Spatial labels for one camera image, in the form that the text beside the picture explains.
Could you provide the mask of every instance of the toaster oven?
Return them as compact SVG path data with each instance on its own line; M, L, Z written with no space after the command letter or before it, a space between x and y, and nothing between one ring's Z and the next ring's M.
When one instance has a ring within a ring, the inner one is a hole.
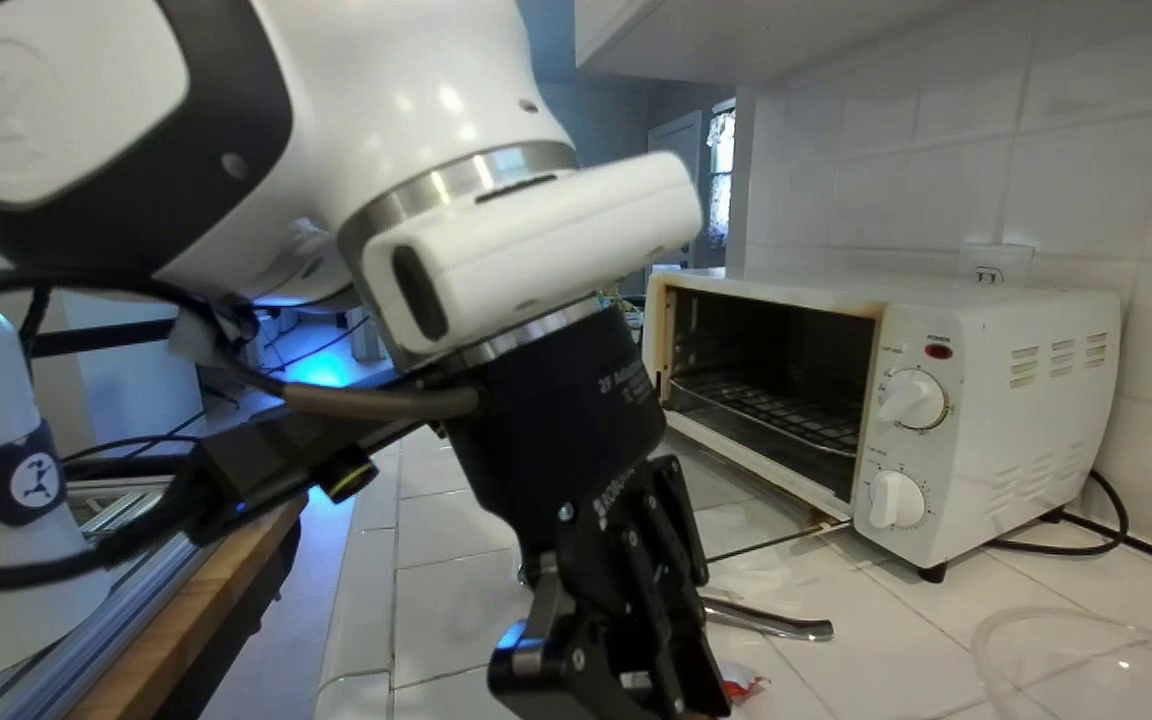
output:
M680 437L935 571L1081 498L1120 302L654 271L643 366Z

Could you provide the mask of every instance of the white tile wall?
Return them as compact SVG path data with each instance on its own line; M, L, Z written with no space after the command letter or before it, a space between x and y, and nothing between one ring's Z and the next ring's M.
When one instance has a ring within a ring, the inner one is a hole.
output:
M1029 242L1033 285L1131 304L1103 468L1152 537L1152 0L979 0L742 101L748 271Z

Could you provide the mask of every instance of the sticker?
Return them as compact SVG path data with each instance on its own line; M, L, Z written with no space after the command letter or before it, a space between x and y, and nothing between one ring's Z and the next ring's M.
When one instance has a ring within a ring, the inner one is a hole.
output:
M12 500L20 509L49 509L58 498L58 468L49 454L22 457L12 474Z

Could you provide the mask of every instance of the white cabinet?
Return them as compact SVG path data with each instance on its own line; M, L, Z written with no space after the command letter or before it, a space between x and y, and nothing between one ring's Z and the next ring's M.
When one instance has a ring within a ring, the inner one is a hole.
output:
M760 86L969 0L574 0L574 64Z

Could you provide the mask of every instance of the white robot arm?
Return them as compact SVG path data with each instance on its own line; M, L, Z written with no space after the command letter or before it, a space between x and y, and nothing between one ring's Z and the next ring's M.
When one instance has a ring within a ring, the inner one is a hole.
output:
M167 514L211 542L437 426L522 546L535 607L492 658L520 718L722 714L664 416L586 302L697 231L680 161L574 172L512 0L0 6L0 290L366 304L398 389L260 379L289 411L208 442Z

